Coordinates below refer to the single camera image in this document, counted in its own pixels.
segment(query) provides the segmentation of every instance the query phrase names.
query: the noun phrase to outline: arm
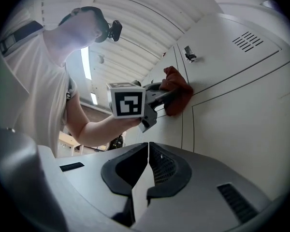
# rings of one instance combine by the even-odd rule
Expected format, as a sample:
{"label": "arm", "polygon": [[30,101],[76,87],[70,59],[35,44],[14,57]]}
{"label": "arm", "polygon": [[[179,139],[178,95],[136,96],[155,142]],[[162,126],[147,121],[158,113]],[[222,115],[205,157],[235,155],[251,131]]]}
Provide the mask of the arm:
{"label": "arm", "polygon": [[90,122],[79,102],[78,92],[66,105],[67,127],[82,145],[95,147],[110,142],[124,131],[137,126],[140,119],[115,119],[112,115],[100,122]]}

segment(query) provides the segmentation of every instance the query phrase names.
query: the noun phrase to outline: hand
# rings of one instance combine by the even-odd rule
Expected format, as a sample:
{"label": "hand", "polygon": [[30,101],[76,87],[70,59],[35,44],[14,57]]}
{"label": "hand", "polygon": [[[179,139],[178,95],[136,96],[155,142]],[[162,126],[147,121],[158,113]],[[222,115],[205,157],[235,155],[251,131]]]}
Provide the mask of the hand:
{"label": "hand", "polygon": [[120,120],[124,120],[129,128],[138,126],[141,123],[140,118],[121,118]]}

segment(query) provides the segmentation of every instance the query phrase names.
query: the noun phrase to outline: latch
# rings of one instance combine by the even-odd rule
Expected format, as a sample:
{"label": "latch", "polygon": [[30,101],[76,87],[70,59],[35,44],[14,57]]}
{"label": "latch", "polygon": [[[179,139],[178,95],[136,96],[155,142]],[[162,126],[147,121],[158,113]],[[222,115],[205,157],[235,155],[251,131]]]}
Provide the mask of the latch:
{"label": "latch", "polygon": [[185,56],[186,56],[186,60],[189,60],[190,63],[194,62],[197,60],[197,56],[195,56],[195,54],[192,52],[191,48],[189,45],[187,45],[185,48]]}

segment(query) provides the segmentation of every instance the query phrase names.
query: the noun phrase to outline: ear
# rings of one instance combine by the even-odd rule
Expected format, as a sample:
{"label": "ear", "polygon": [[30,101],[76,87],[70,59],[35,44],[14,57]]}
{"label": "ear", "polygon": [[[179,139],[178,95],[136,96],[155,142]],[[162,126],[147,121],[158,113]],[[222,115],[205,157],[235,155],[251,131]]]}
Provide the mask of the ear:
{"label": "ear", "polygon": [[77,15],[81,11],[81,8],[73,9],[71,12],[71,16]]}

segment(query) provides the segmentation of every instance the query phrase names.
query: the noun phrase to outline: person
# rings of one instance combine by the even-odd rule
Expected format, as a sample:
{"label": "person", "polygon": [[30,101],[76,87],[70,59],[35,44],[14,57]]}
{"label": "person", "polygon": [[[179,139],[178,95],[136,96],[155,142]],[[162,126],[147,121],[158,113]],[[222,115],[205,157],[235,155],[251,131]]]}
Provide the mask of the person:
{"label": "person", "polygon": [[108,23],[95,7],[76,8],[53,30],[42,30],[12,53],[4,56],[9,68],[30,93],[14,129],[29,135],[38,145],[57,156],[59,131],[66,125],[82,145],[103,145],[137,126],[140,119],[109,116],[90,122],[80,105],[75,82],[70,79],[66,59],[74,51],[107,38]]}

